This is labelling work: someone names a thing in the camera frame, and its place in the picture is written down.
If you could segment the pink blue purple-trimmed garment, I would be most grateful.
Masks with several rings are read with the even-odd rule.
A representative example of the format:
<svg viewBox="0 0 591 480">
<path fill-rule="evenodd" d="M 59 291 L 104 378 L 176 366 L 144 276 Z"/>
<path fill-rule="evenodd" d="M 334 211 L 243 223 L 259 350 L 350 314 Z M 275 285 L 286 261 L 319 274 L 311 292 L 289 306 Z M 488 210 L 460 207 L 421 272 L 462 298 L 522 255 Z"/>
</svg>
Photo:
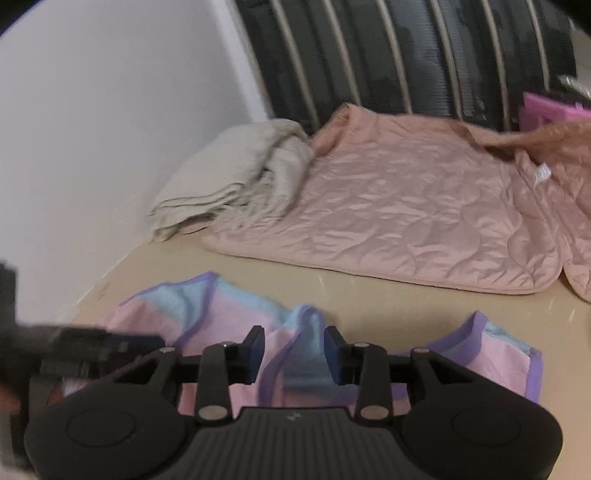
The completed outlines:
<svg viewBox="0 0 591 480">
<path fill-rule="evenodd" d="M 287 309 L 211 271 L 138 292 L 92 324 L 116 333 L 157 335 L 186 356 L 198 355 L 211 344 L 240 341 L 252 326 L 260 325 L 266 333 L 266 353 L 255 383 L 231 387 L 235 412 L 243 407 L 355 404 L 356 388 L 332 381 L 321 310 L 310 304 Z M 429 347 L 533 402 L 540 400 L 541 353 L 481 312 Z"/>
</svg>

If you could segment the folded beige knit blanket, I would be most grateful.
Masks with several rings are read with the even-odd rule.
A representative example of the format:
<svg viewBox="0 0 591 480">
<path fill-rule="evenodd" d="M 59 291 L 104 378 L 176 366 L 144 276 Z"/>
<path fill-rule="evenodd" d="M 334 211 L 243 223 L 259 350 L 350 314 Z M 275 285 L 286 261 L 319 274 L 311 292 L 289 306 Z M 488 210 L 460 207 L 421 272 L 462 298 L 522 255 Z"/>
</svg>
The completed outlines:
<svg viewBox="0 0 591 480">
<path fill-rule="evenodd" d="M 239 229 L 276 221 L 294 204 L 314 159 L 297 122 L 231 127 L 186 160 L 158 193 L 152 239 L 209 224 Z"/>
</svg>

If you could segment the pink quilted jacket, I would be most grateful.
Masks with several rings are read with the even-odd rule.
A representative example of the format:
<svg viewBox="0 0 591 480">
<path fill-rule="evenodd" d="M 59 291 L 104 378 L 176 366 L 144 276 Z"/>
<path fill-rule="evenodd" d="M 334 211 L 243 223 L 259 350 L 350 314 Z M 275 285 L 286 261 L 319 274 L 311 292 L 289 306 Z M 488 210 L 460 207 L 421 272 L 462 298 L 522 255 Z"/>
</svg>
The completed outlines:
<svg viewBox="0 0 591 480">
<path fill-rule="evenodd" d="M 499 133 L 346 104 L 287 215 L 212 227 L 225 255 L 481 293 L 590 296 L 590 124 Z"/>
</svg>

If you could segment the pink box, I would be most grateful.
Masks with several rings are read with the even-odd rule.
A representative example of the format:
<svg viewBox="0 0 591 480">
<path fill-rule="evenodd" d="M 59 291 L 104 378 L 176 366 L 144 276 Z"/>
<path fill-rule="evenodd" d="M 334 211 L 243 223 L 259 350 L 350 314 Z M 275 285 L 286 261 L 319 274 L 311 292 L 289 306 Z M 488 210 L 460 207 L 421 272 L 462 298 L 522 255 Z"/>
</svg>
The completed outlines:
<svg viewBox="0 0 591 480">
<path fill-rule="evenodd" d="M 521 132 L 536 130 L 556 122 L 571 122 L 590 119 L 590 108 L 580 102 L 568 103 L 549 96 L 530 92 L 523 93 L 523 105 L 519 108 Z"/>
</svg>

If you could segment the metal barred dark window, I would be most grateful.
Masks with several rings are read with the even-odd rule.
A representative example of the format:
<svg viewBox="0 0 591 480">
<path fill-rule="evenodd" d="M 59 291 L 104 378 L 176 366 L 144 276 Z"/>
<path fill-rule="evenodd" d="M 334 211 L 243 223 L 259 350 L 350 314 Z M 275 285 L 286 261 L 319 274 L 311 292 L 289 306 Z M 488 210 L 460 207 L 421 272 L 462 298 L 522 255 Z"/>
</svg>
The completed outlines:
<svg viewBox="0 0 591 480">
<path fill-rule="evenodd" d="M 237 1 L 270 115 L 315 132 L 345 103 L 378 113 L 518 125 L 527 92 L 577 73 L 567 15 L 548 1 Z"/>
</svg>

